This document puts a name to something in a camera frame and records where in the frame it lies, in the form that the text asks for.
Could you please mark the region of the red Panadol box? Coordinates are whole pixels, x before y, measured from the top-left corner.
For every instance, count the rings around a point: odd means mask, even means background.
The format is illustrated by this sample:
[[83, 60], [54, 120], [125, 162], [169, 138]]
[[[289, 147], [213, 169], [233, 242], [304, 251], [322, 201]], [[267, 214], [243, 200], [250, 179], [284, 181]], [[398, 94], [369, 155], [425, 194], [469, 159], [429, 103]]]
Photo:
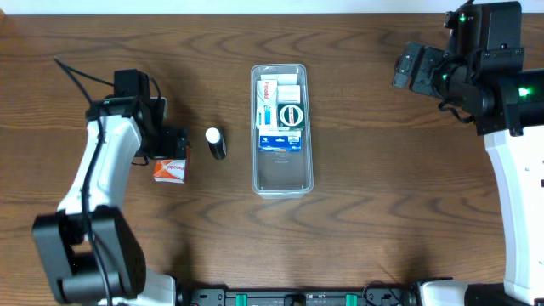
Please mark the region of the red Panadol box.
[[186, 157], [176, 160], [160, 160], [155, 164], [153, 179], [156, 182], [184, 184], [190, 164], [191, 148], [186, 147]]

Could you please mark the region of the black bottle white cap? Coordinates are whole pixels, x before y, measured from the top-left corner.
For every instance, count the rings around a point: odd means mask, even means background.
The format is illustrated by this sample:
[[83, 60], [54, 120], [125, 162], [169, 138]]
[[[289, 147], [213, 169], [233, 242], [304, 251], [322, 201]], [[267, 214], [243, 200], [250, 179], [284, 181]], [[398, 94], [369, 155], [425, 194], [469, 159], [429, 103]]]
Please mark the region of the black bottle white cap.
[[213, 157], [223, 160], [227, 156], [227, 148], [222, 132], [217, 127], [210, 127], [205, 136]]

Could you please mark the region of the blue tall box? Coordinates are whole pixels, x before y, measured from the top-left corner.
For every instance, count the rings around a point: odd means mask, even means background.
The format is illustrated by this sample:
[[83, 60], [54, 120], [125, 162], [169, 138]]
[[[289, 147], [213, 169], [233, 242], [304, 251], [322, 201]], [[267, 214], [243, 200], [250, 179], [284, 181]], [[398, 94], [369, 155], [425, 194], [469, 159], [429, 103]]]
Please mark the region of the blue tall box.
[[[278, 83], [278, 104], [302, 104], [301, 87], [299, 85], [280, 85]], [[300, 151], [302, 131], [280, 130], [279, 128], [257, 128], [260, 151]]]

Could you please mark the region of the white Panadol box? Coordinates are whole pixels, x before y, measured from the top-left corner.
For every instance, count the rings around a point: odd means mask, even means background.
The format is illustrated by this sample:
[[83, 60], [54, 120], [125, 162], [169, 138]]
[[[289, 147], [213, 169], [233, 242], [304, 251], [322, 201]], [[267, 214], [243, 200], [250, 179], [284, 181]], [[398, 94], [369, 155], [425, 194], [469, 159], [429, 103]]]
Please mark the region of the white Panadol box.
[[277, 94], [276, 80], [257, 81], [256, 84], [256, 127], [278, 128], [277, 123]]

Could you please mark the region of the clear plastic container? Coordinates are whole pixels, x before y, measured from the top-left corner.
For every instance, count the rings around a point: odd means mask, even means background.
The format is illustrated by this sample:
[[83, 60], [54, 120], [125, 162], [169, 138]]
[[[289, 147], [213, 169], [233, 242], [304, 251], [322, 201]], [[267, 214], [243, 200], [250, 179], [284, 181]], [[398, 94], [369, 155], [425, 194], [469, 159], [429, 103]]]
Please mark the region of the clear plastic container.
[[[260, 151], [256, 122], [257, 81], [277, 80], [280, 85], [299, 85], [305, 108], [305, 128], [300, 151]], [[252, 187], [264, 199], [302, 198], [314, 187], [313, 151], [308, 75], [301, 64], [255, 65], [251, 70]]]

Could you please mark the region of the green square box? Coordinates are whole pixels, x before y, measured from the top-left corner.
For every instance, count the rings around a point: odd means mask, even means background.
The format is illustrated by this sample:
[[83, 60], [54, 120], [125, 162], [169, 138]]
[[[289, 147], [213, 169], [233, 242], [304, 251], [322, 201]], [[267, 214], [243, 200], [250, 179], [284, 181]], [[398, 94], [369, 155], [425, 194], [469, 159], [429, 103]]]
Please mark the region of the green square box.
[[302, 104], [278, 104], [277, 125], [280, 130], [302, 131], [305, 128], [305, 118]]

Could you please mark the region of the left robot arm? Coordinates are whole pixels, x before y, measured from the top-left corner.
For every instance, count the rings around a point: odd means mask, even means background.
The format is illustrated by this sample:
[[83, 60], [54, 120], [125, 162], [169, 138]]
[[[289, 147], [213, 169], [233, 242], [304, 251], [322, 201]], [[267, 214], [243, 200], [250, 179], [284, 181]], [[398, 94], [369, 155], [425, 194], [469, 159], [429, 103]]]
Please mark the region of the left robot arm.
[[162, 123], [167, 99], [156, 108], [119, 98], [87, 113], [87, 143], [72, 186], [57, 211], [39, 215], [32, 235], [54, 299], [60, 304], [175, 305], [176, 280], [148, 269], [123, 217], [133, 159], [147, 122]]

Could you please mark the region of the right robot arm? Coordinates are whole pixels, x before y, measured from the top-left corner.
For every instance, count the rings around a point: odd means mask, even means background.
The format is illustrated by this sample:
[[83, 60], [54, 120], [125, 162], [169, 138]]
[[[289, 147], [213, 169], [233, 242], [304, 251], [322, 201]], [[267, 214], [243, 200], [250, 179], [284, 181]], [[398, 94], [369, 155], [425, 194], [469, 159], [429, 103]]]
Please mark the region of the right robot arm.
[[430, 280], [421, 305], [541, 305], [543, 303], [543, 72], [523, 68], [524, 50], [503, 43], [465, 54], [410, 42], [393, 85], [439, 98], [439, 109], [462, 108], [490, 157], [506, 245], [501, 284]]

